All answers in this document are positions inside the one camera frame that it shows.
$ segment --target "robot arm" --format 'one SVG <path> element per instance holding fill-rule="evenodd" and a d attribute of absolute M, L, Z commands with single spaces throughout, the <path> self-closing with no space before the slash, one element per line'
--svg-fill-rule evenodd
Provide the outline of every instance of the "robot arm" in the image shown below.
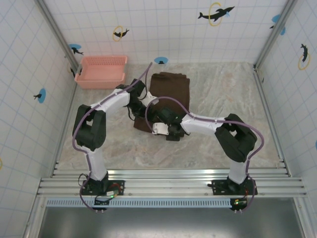
<path fill-rule="evenodd" d="M 209 118 L 191 114 L 194 118 L 212 119 L 214 121 L 239 121 L 237 115 L 230 114 L 226 118 Z M 162 122 L 154 123 L 154 134 L 166 135 L 167 140 L 179 140 L 183 134 L 197 132 L 204 135 L 215 135 L 226 155 L 231 159 L 228 180 L 240 185 L 246 180 L 247 156 L 254 149 L 257 137 L 244 126 L 194 119 L 186 115 L 182 119 L 168 108 L 162 109 L 158 117 Z"/>
<path fill-rule="evenodd" d="M 102 101 L 105 99 L 90 106 L 81 105 L 78 108 L 73 134 L 83 115 L 91 108 L 99 105 L 99 107 L 86 118 L 76 135 L 77 144 L 81 149 L 88 152 L 92 168 L 91 179 L 95 181 L 102 181 L 107 177 L 103 152 L 100 148 L 106 139 L 106 120 L 122 107 L 129 107 L 133 115 L 144 117 L 146 106 L 150 101 L 156 98 L 148 93 L 144 99 L 138 99 L 145 87 L 142 81 L 139 81 L 130 90 L 118 93 L 125 87 L 127 87 L 127 85 L 119 85 L 107 96 L 109 99 L 103 104 Z"/>
<path fill-rule="evenodd" d="M 91 164 L 90 178 L 92 181 L 88 184 L 92 184 L 95 187 L 97 185 L 100 188 L 96 192 L 97 194 L 105 192 L 108 187 L 107 169 L 100 148 L 106 139 L 106 119 L 119 108 L 126 106 L 131 109 L 134 116 L 144 118 L 146 106 L 155 99 L 150 93 L 147 94 L 145 99 L 139 99 L 145 87 L 141 81 L 134 84 L 127 91 L 118 93 L 126 87 L 127 85 L 119 85 L 108 96 L 109 99 L 105 103 L 103 103 L 105 101 L 103 99 L 91 106 L 81 105 L 78 109 L 74 131 L 79 121 L 83 118 L 83 115 L 91 108 L 99 105 L 84 120 L 75 138 L 77 144 L 87 151 L 89 155 Z M 154 121 L 155 118 L 161 121 L 160 123 L 153 124 L 153 131 L 154 134 L 166 135 L 167 140 L 179 141 L 180 137 L 183 137 L 185 134 L 189 135 L 192 132 L 215 135 L 224 152 L 231 159 L 227 181 L 222 183 L 226 184 L 226 190 L 230 190 L 232 194 L 245 193 L 245 189 L 248 186 L 248 179 L 246 178 L 247 156 L 254 149 L 257 137 L 249 128 L 244 126 L 217 122 L 224 120 L 242 122 L 237 115 L 230 114 L 226 118 L 199 117 L 200 119 L 198 120 L 195 119 L 195 115 L 193 118 L 193 114 L 181 117 L 169 108 L 163 108 L 158 112 L 154 112 L 150 106 L 147 116 L 149 121 Z M 215 122 L 204 121 L 204 119 L 212 119 Z"/>

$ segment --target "brown towel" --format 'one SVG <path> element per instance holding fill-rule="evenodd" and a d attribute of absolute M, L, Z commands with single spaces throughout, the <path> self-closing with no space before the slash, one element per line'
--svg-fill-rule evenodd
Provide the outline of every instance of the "brown towel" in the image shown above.
<path fill-rule="evenodd" d="M 183 104 L 186 109 L 189 109 L 189 78 L 184 74 L 167 72 L 155 73 L 152 75 L 149 91 L 156 97 L 168 96 L 175 98 Z M 161 99 L 153 106 L 153 109 L 160 110 L 164 107 L 170 108 L 181 116 L 185 115 L 184 110 L 176 102 L 168 99 Z M 133 127 L 141 131 L 151 132 L 143 118 L 136 118 Z"/>

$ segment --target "marble floor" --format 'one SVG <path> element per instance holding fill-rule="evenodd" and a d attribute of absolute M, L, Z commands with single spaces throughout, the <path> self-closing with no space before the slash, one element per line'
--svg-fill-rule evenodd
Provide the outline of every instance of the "marble floor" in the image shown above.
<path fill-rule="evenodd" d="M 128 65 L 126 84 L 138 78 L 147 65 Z M 182 73 L 190 78 L 190 111 L 209 117 L 237 114 L 257 128 L 265 138 L 264 148 L 252 159 L 250 167 L 276 167 L 278 155 L 249 63 L 153 64 L 153 73 Z M 59 169 L 86 169 L 83 153 L 72 148 L 72 130 L 81 104 L 90 105 L 112 90 L 83 90 L 77 87 L 67 136 L 59 160 Z M 179 142 L 166 141 L 133 128 L 126 108 L 120 109 L 106 123 L 103 145 L 108 169 L 215 169 L 228 168 L 226 157 L 216 137 L 192 133 Z"/>

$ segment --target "yellow ring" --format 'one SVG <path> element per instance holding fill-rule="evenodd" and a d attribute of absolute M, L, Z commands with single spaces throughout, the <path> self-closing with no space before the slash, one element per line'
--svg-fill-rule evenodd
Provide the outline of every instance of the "yellow ring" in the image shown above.
<path fill-rule="evenodd" d="M 114 36 L 115 36 L 114 33 L 115 33 L 115 31 L 116 31 L 118 28 L 121 28 L 121 35 L 120 35 L 120 38 L 119 38 L 118 40 L 115 40 L 115 39 L 114 39 Z M 122 27 L 122 26 L 117 26 L 117 27 L 113 30 L 112 39 L 113 39 L 114 41 L 118 42 L 119 40 L 121 40 L 122 35 L 123 35 L 123 27 Z"/>
<path fill-rule="evenodd" d="M 310 55 L 309 53 L 307 53 L 307 55 L 309 56 L 309 59 L 308 59 L 307 65 L 306 65 L 304 68 L 301 68 L 301 67 L 300 67 L 300 65 L 301 65 L 301 60 L 302 60 L 302 58 L 303 58 L 304 56 L 301 56 L 301 57 L 299 58 L 299 60 L 298 60 L 298 69 L 299 69 L 299 70 L 305 70 L 305 69 L 308 67 L 309 63 L 311 62 L 311 55 Z"/>
<path fill-rule="evenodd" d="M 218 26 L 218 25 L 221 23 L 221 21 L 222 21 L 222 17 L 221 17 L 221 18 L 220 18 L 220 22 L 219 22 L 218 24 L 213 25 L 213 24 L 211 23 L 211 21 L 210 21 L 210 11 L 211 11 L 211 8 L 212 8 L 214 5 L 221 6 L 221 4 L 218 3 L 218 2 L 214 2 L 213 4 L 210 5 L 209 12 L 208 12 L 208 21 L 209 21 L 209 25 L 210 25 L 210 26 Z"/>
<path fill-rule="evenodd" d="M 71 73 L 71 71 L 70 71 L 70 64 L 69 64 L 69 62 L 67 63 L 67 72 L 68 72 L 68 73 Z"/>

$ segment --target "pink basket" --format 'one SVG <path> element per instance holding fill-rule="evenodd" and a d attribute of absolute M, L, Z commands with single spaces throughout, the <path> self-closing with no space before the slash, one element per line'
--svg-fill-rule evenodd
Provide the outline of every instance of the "pink basket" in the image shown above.
<path fill-rule="evenodd" d="M 84 89 L 113 89 L 125 82 L 127 56 L 85 56 L 75 82 Z"/>

